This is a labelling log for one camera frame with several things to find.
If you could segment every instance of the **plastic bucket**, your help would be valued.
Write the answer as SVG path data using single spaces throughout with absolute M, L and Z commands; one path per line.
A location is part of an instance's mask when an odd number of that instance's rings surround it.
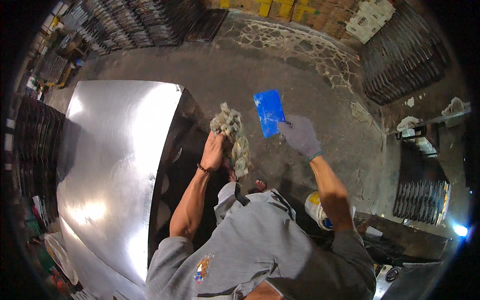
M 322 204 L 320 203 L 320 196 L 318 195 L 318 191 L 315 191 L 308 195 L 307 200 L 305 200 L 305 211 L 307 214 L 317 222 L 318 226 L 321 229 L 331 231 L 333 230 L 333 224 L 330 222 L 330 219 L 327 217 Z M 355 215 L 356 208 L 354 206 L 351 207 L 351 215 L 352 218 Z

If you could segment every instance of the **person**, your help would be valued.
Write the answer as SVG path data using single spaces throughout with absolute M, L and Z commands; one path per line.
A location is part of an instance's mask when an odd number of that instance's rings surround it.
M 307 158 L 335 231 L 331 250 L 314 244 L 275 189 L 238 197 L 236 182 L 218 194 L 217 228 L 193 251 L 210 172 L 222 161 L 223 134 L 210 132 L 195 176 L 150 263 L 147 299 L 372 299 L 373 262 L 356 232 L 347 191 L 323 158 L 312 123 L 287 116 L 278 130 Z

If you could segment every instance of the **yellow cardboard box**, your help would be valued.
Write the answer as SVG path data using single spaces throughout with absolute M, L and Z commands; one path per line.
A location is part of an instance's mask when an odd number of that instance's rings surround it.
M 292 9 L 293 9 L 293 6 L 288 3 L 273 1 L 270 6 L 268 17 L 272 19 L 280 20 L 283 22 L 290 22 Z

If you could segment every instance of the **shiny metal sheet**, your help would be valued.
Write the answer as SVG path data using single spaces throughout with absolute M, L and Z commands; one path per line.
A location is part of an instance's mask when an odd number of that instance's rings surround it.
M 63 127 L 59 214 L 100 260 L 140 287 L 157 169 L 182 92 L 152 81 L 80 81 Z
M 144 288 L 120 275 L 90 251 L 61 216 L 60 227 L 70 264 L 84 289 L 93 296 L 105 299 L 111 299 L 112 295 L 118 293 L 127 299 L 145 299 Z

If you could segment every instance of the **gloved hand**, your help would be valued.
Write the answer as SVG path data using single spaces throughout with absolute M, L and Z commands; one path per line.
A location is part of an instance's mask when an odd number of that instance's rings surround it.
M 322 144 L 317 140 L 312 122 L 302 116 L 286 115 L 286 122 L 279 122 L 276 126 L 283 134 L 290 147 L 300 154 L 312 160 L 314 157 L 324 153 Z

